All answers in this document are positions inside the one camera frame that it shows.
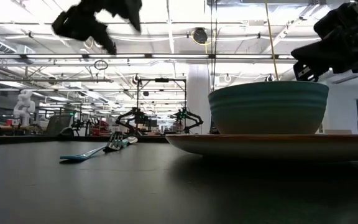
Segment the table surface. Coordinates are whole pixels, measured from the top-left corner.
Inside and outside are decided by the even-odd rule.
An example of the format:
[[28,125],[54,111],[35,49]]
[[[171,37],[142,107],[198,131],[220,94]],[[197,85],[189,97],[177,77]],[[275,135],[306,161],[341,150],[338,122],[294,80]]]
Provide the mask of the table surface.
[[0,145],[0,223],[358,224],[358,162],[237,161],[138,143],[59,163],[102,145]]

